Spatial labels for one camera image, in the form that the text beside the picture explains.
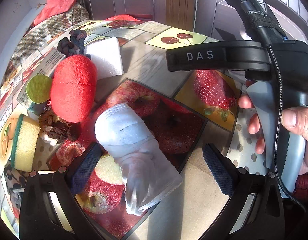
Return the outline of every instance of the trigger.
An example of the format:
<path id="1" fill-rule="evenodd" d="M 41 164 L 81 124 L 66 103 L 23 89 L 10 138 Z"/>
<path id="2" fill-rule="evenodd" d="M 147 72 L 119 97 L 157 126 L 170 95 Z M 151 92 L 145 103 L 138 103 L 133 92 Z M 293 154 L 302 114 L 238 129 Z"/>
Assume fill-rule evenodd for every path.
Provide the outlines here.
<path id="1" fill-rule="evenodd" d="M 271 168 L 275 137 L 275 97 L 270 82 L 257 81 L 246 89 L 247 95 L 255 106 L 264 133 L 266 167 Z"/>

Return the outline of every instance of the green felt circle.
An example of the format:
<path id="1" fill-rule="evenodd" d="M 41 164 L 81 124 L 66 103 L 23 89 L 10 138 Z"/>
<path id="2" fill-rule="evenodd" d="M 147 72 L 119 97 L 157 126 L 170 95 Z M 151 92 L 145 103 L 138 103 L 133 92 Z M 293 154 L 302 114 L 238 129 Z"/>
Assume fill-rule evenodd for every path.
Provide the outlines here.
<path id="1" fill-rule="evenodd" d="M 27 96 L 36 104 L 43 103 L 50 98 L 53 79 L 45 75 L 36 75 L 27 83 Z"/>

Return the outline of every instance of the plaid fabric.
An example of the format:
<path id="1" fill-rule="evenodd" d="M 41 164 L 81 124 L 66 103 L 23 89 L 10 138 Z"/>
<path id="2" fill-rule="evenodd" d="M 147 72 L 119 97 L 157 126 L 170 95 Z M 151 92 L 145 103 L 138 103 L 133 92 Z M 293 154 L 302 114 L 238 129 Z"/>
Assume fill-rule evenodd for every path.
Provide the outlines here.
<path id="1" fill-rule="evenodd" d="M 79 3 L 75 3 L 66 13 L 52 16 L 31 29 L 16 47 L 2 83 L 9 80 L 16 68 L 40 46 L 60 32 L 84 20 L 89 20 L 88 11 Z"/>

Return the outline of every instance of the black cable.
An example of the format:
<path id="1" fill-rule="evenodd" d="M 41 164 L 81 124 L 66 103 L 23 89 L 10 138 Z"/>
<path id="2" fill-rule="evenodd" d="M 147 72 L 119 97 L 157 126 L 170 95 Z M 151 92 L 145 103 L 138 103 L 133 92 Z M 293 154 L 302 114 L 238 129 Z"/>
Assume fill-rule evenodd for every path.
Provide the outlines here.
<path id="1" fill-rule="evenodd" d="M 268 54 L 270 56 L 270 59 L 271 59 L 273 65 L 275 67 L 275 72 L 276 72 L 276 76 L 277 76 L 278 84 L 279 84 L 278 119 L 277 119 L 277 127 L 276 127 L 275 141 L 274 141 L 274 171 L 275 171 L 276 178 L 278 180 L 278 183 L 279 183 L 281 190 L 285 193 L 285 195 L 288 198 L 290 198 L 295 204 L 300 206 L 304 212 L 306 212 L 306 207 L 298 199 L 293 197 L 292 194 L 287 190 L 287 188 L 283 184 L 281 177 L 279 176 L 279 173 L 278 173 L 278 168 L 277 168 L 277 152 L 278 151 L 277 151 L 277 149 L 278 149 L 280 122 L 281 122 L 281 116 L 282 116 L 282 112 L 283 112 L 283 81 L 282 81 L 282 78 L 281 78 L 280 69 L 279 69 L 278 62 L 277 62 L 277 59 L 275 57 L 274 51 L 272 49 L 272 46 L 268 45 L 267 50 L 268 50 Z"/>

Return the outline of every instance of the yellow sponge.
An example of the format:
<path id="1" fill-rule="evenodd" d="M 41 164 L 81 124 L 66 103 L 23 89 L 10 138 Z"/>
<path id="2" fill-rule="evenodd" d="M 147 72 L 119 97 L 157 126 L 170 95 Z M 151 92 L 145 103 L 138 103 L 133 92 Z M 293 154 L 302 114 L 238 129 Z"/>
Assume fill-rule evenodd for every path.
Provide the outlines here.
<path id="1" fill-rule="evenodd" d="M 32 162 L 36 147 L 37 136 L 40 131 L 38 122 L 24 114 L 20 114 L 16 124 L 11 165 L 20 171 L 32 170 Z"/>

